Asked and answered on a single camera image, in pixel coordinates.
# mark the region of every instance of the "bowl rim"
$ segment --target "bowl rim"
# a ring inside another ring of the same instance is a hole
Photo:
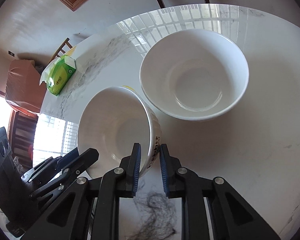
[[[222,109],[221,111],[217,112],[217,113],[214,113],[214,114],[209,114],[209,115],[205,115],[205,116],[199,116],[199,117],[187,117],[187,116],[182,116],[182,115],[178,115],[178,114],[173,114],[167,110],[164,110],[162,107],[159,107],[157,104],[155,104],[151,98],[147,95],[143,85],[142,85],[142,80],[141,80],[141,71],[142,71],[142,67],[143,67],[143,64],[144,64],[144,61],[145,59],[147,58],[148,56],[148,53],[152,50],[153,47],[156,46],[156,44],[158,44],[159,42],[162,42],[163,40],[165,40],[168,36],[170,35],[175,35],[177,33],[180,33],[180,32],[193,32],[193,31],[201,31],[201,32],[210,32],[210,33],[214,33],[215,35],[218,35],[218,36],[221,36],[222,38],[226,39],[227,41],[229,41],[232,45],[234,45],[235,47],[237,47],[239,49],[239,52],[242,54],[243,58],[244,58],[244,61],[245,61],[245,65],[246,65],[246,68],[247,68],[247,77],[246,77],[246,81],[245,81],[245,84],[244,84],[244,87],[240,93],[240,95],[236,98],[236,100],[230,104],[229,106],[227,106],[226,108]],[[231,39],[227,38],[226,36],[220,34],[220,33],[217,33],[217,32],[214,32],[214,31],[210,31],[210,30],[204,30],[204,29],[187,29],[187,30],[181,30],[181,31],[177,31],[175,33],[171,33],[165,37],[163,37],[161,40],[159,40],[156,44],[154,44],[150,49],[149,51],[147,52],[147,54],[145,55],[145,57],[143,58],[142,60],[142,63],[141,63],[141,67],[140,67],[140,71],[139,71],[139,79],[140,79],[140,85],[141,85],[141,88],[142,88],[142,91],[143,93],[145,94],[146,98],[156,107],[158,108],[160,111],[164,112],[165,114],[167,115],[170,115],[172,117],[175,117],[175,118],[178,118],[178,119],[182,119],[182,120],[188,120],[188,121],[205,121],[205,120],[210,120],[210,119],[213,119],[213,118],[216,118],[218,116],[221,116],[225,113],[227,113],[228,111],[230,111],[238,102],[239,100],[243,97],[245,91],[247,90],[247,87],[248,87],[248,84],[249,84],[249,77],[250,77],[250,71],[249,71],[249,66],[248,66],[248,62],[247,62],[247,59],[246,57],[244,56],[242,50],[238,47],[237,44],[235,44]]]
[[[146,157],[146,161],[144,163],[144,165],[141,167],[141,169],[139,170],[139,175],[140,177],[143,176],[146,172],[147,172],[147,166],[149,164],[149,160],[151,160],[151,157],[152,157],[152,151],[153,151],[153,148],[154,148],[154,145],[153,145],[153,142],[154,142],[154,139],[153,139],[153,134],[154,134],[154,125],[153,125],[153,121],[150,117],[150,113],[149,113],[149,110],[147,109],[147,105],[146,103],[143,101],[143,99],[134,91],[133,88],[130,88],[128,86],[110,86],[110,87],[107,87],[107,88],[104,88],[102,90],[100,90],[98,93],[96,93],[88,102],[88,104],[101,92],[103,92],[104,90],[109,90],[109,89],[113,89],[113,88],[116,88],[116,89],[125,89],[127,91],[129,91],[130,93],[132,93],[135,98],[141,103],[144,111],[146,112],[146,116],[147,116],[147,119],[148,119],[148,125],[149,125],[149,131],[150,131],[150,140],[149,140],[149,146],[148,146],[148,153],[147,153],[147,157]],[[78,147],[78,152],[79,152],[79,155],[82,154],[80,153],[80,149],[79,149],[79,132],[80,132],[80,124],[81,124],[81,119],[82,119],[82,116],[84,114],[84,111],[86,110],[86,107],[88,106],[88,104],[85,106],[82,114],[81,114],[81,117],[80,117],[80,121],[79,121],[79,125],[78,125],[78,133],[77,133],[77,147]]]

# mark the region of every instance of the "metal pivot screw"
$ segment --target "metal pivot screw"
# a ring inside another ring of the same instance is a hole
[[[77,179],[77,183],[80,184],[80,185],[85,184],[86,181],[87,181],[87,179],[85,177],[80,177],[80,178]]]
[[[25,180],[28,178],[28,176],[29,176],[28,174],[22,175],[22,176],[21,176],[22,181],[25,181]]]
[[[215,181],[215,183],[217,183],[217,184],[223,184],[225,181],[223,180],[223,178],[220,178],[220,177],[217,177],[217,178],[215,178],[214,179],[214,181]]]
[[[180,174],[186,174],[188,172],[188,170],[186,168],[184,168],[184,167],[181,167],[181,168],[178,169],[178,172]]]
[[[123,173],[123,168],[115,168],[114,169],[114,173],[115,174],[121,174],[121,173]]]

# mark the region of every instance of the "marble table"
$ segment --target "marble table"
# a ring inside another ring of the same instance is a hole
[[[151,105],[139,83],[144,55],[161,38],[184,29],[223,34],[243,51],[250,82],[239,104],[208,122],[172,118]],[[300,226],[300,28],[274,15],[239,6],[195,4],[155,10],[110,26],[79,43],[72,57],[77,71],[58,97],[47,92],[39,124],[61,122],[63,150],[75,147],[76,129],[89,100],[101,89],[127,85],[152,107],[162,127],[162,143],[172,156],[201,177],[224,177],[282,239]],[[48,144],[37,126],[34,159]],[[159,160],[139,181],[137,199],[163,192]],[[176,234],[181,239],[181,201]],[[120,202],[120,239],[136,232],[145,214],[131,199]]]

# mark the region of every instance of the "brown box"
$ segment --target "brown box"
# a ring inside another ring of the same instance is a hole
[[[34,68],[33,60],[13,60],[9,68],[5,92],[8,104],[20,111],[25,109],[40,113],[47,87],[45,83],[39,85],[39,81],[40,74]]]

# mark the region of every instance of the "white bowl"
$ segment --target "white bowl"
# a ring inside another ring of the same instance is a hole
[[[201,29],[170,34],[146,54],[140,83],[149,101],[184,120],[208,120],[233,108],[249,81],[248,63],[225,36]]]
[[[159,152],[161,130],[157,117],[139,95],[127,87],[97,93],[84,109],[78,130],[79,154],[97,149],[99,160],[87,169],[92,178],[103,176],[141,144],[140,176],[151,168]]]

